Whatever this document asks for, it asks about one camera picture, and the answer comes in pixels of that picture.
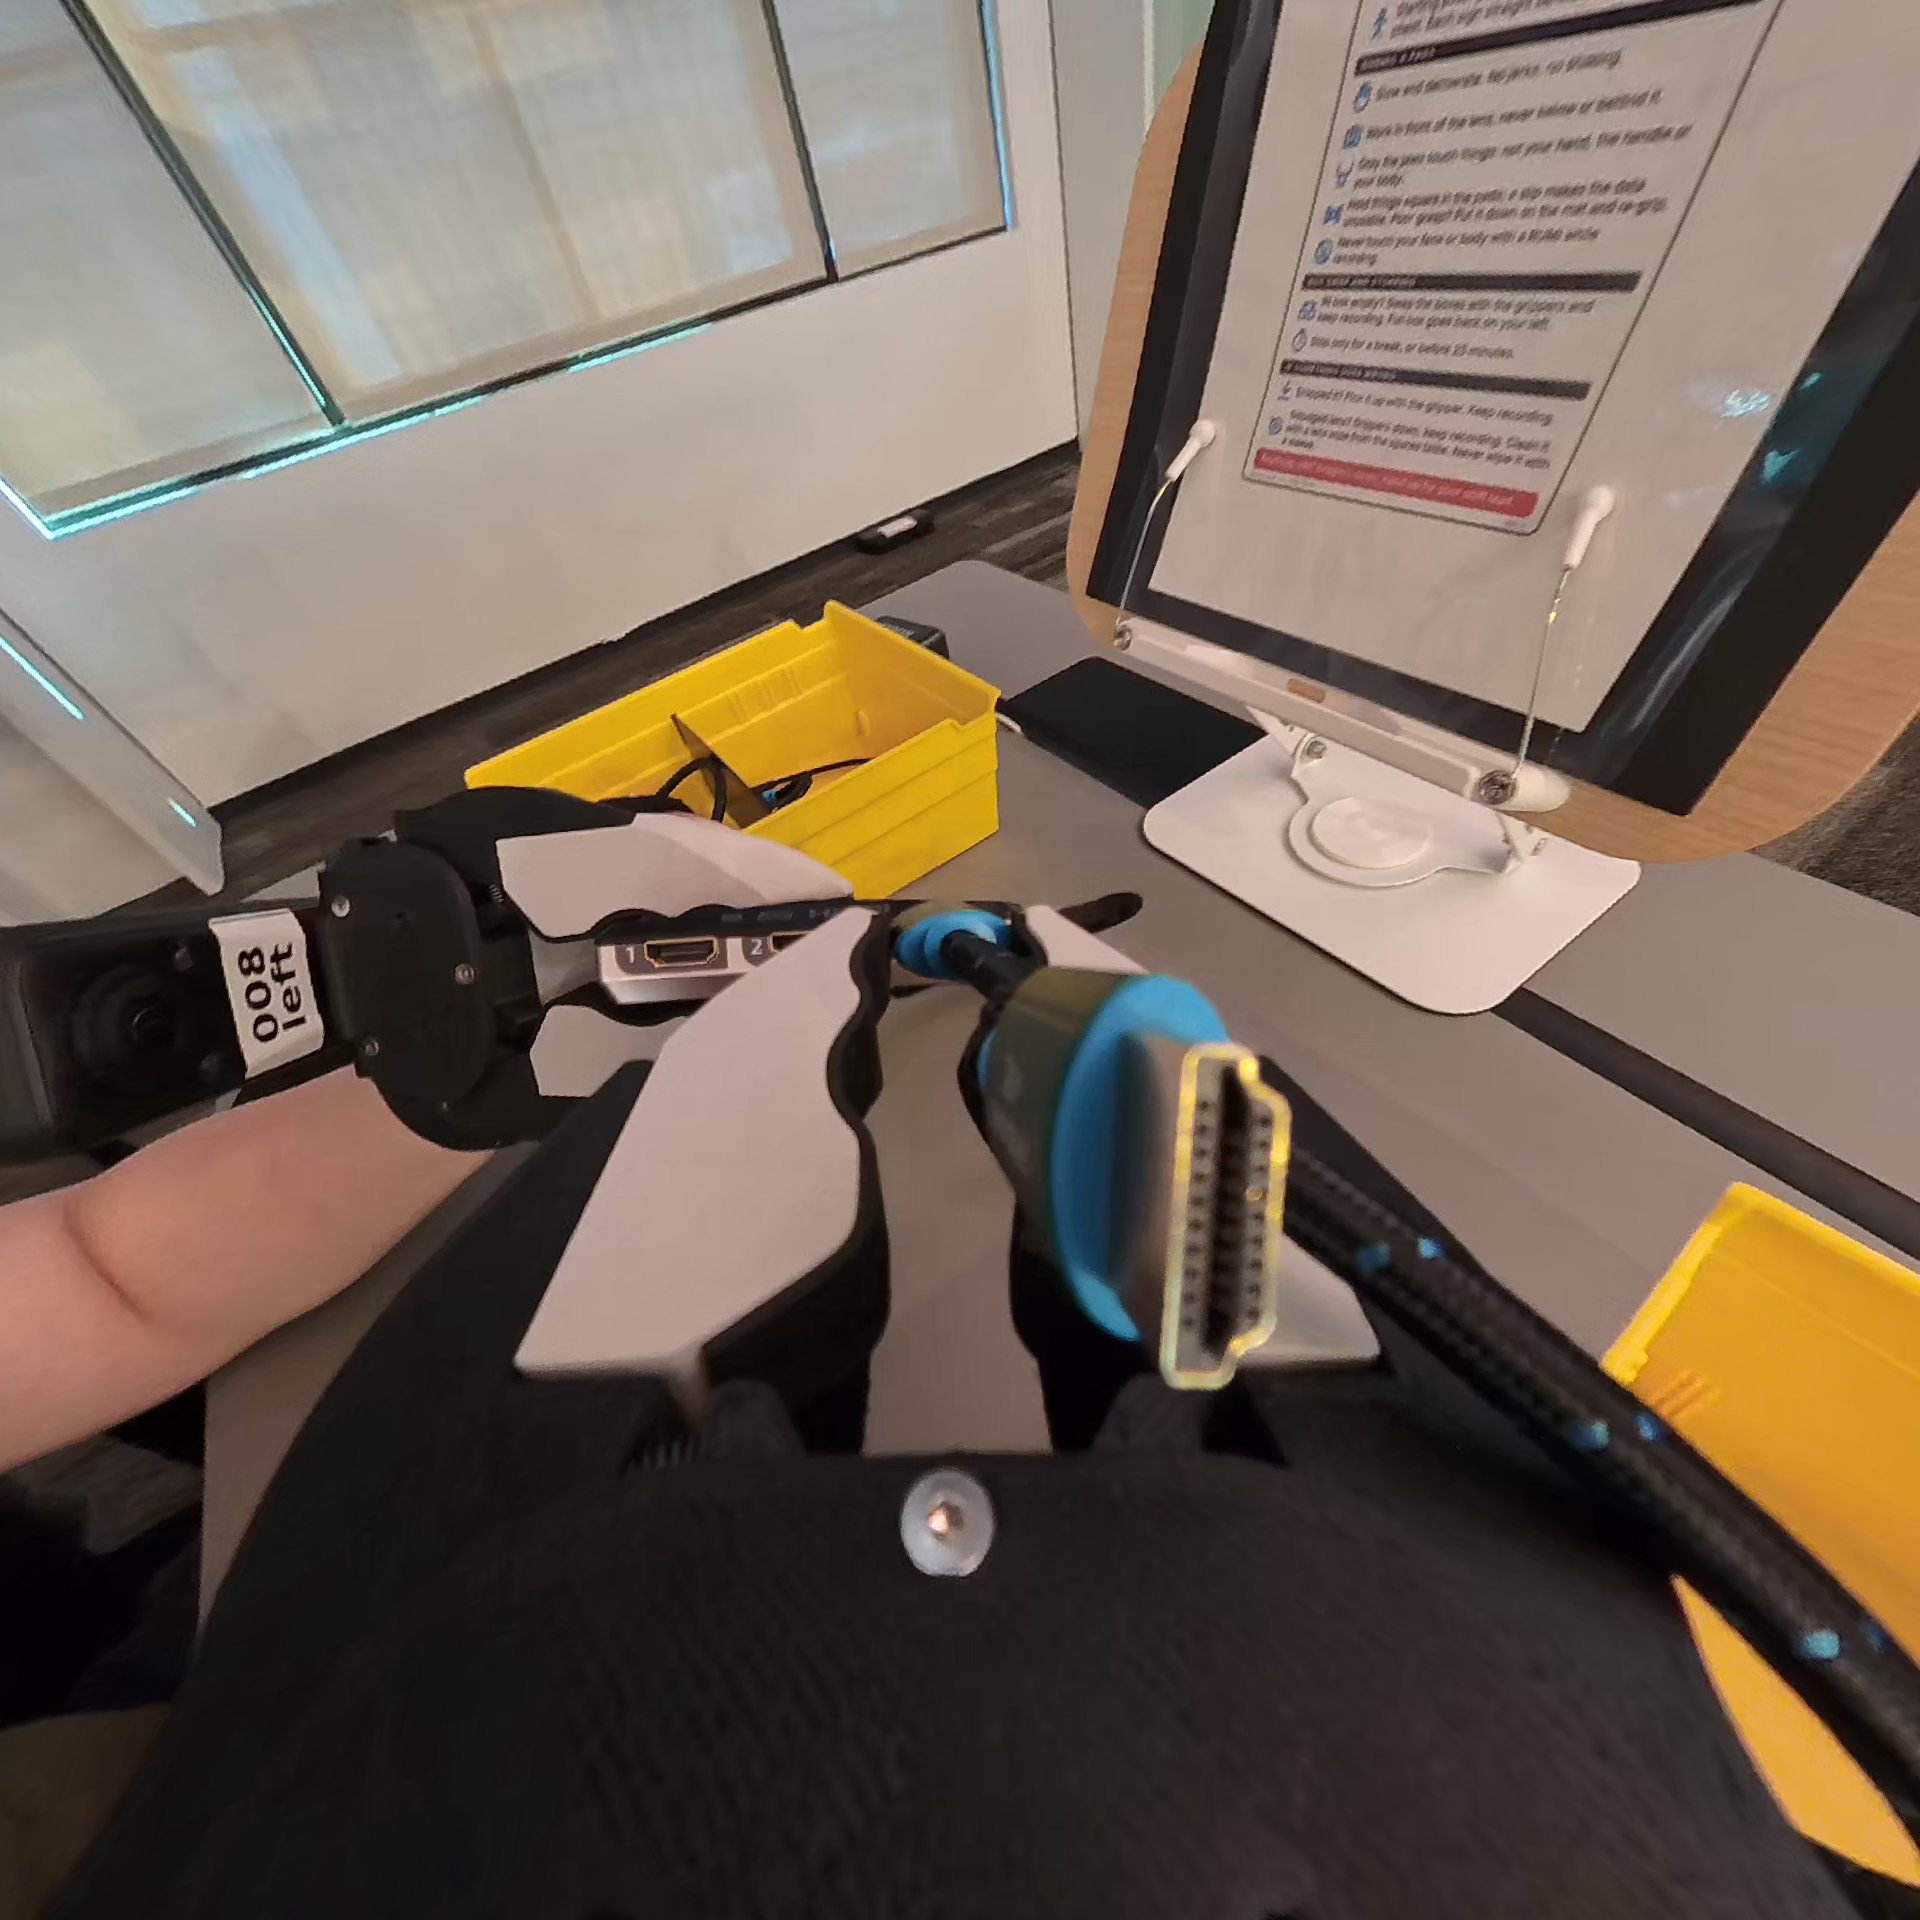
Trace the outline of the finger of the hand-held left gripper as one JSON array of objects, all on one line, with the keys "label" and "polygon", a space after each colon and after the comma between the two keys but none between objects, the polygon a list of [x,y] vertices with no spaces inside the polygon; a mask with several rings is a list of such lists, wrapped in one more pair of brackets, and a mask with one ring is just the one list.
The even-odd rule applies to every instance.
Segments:
[{"label": "finger of the hand-held left gripper", "polygon": [[659,1053],[676,1033],[676,986],[619,973],[593,942],[528,934],[541,1023],[533,1053]]},{"label": "finger of the hand-held left gripper", "polygon": [[757,942],[808,931],[855,886],[794,846],[686,812],[497,844],[500,888],[541,958],[646,942]]}]

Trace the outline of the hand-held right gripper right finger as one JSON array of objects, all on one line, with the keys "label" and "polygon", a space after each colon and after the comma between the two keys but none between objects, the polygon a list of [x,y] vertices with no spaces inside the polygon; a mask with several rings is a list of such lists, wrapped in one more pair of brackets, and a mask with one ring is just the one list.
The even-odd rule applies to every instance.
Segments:
[{"label": "hand-held right gripper right finger", "polygon": [[965,916],[982,1000],[962,1083],[1023,1226],[1093,1328],[1152,1370],[1378,1359],[1351,1290],[1283,1230],[1294,1114],[1184,981],[1140,973],[1073,926]]}]

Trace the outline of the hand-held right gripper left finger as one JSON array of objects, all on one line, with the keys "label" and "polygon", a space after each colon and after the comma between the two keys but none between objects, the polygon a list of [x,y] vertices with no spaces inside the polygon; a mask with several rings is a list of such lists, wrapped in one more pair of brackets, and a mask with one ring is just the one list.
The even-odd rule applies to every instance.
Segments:
[{"label": "hand-held right gripper left finger", "polygon": [[850,904],[667,1041],[520,1338],[526,1378],[708,1378],[852,1243],[872,1143],[846,1066],[884,983],[881,918]]}]

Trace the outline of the grey HDMI switch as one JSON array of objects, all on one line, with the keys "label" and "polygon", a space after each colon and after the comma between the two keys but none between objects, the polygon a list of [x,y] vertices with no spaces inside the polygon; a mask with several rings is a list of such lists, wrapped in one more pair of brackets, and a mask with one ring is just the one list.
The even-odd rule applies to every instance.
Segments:
[{"label": "grey HDMI switch", "polygon": [[682,918],[627,918],[593,942],[597,986],[619,1008],[699,1003],[846,910],[852,898],[705,904]]}]

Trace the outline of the person's left forearm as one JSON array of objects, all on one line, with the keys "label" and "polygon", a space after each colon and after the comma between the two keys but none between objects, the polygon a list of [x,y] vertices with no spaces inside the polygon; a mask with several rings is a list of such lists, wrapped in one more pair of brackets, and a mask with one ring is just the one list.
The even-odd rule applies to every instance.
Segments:
[{"label": "person's left forearm", "polygon": [[2,1205],[2,1470],[207,1383],[354,1287],[491,1152],[332,1072]]}]

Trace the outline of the yellow plastic bin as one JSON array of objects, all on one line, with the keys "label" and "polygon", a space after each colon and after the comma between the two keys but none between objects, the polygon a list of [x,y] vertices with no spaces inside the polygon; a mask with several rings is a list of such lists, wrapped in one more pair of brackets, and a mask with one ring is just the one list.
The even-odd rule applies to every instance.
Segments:
[{"label": "yellow plastic bin", "polygon": [[890,898],[1000,825],[1000,694],[825,604],[463,770],[466,786],[676,801]]},{"label": "yellow plastic bin", "polygon": [[[1810,1548],[1915,1655],[1915,1275],[1735,1185],[1604,1355],[1605,1374]],[[1873,1916],[1915,1841],[1813,1711],[1685,1583],[1697,1655],[1778,1810]]]}]

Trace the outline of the white document stand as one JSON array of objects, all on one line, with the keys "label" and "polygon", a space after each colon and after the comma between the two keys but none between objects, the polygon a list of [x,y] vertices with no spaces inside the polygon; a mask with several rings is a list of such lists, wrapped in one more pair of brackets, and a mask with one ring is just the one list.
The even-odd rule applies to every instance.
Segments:
[{"label": "white document stand", "polygon": [[1261,733],[1152,805],[1143,838],[1422,1014],[1496,1008],[1643,875],[1534,823],[1571,805],[1571,780],[1531,757],[1546,643],[1613,509],[1616,494],[1589,486],[1574,513],[1508,751],[1115,612],[1115,651]]}]

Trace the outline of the black flat device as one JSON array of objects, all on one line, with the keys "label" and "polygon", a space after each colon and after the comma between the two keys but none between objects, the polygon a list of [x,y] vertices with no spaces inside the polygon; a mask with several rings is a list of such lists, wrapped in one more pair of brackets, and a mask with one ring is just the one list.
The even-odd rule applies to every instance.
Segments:
[{"label": "black flat device", "polygon": [[1026,742],[1135,808],[1183,795],[1262,738],[1251,718],[1107,656],[1073,660],[1040,682],[1003,696],[1000,715]]}]

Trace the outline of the large window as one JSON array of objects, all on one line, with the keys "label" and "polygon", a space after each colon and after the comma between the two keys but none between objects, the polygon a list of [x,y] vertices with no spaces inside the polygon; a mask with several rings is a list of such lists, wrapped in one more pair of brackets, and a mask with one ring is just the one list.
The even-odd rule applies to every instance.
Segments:
[{"label": "large window", "polygon": [[41,538],[1010,227],[990,3],[2,3]]}]

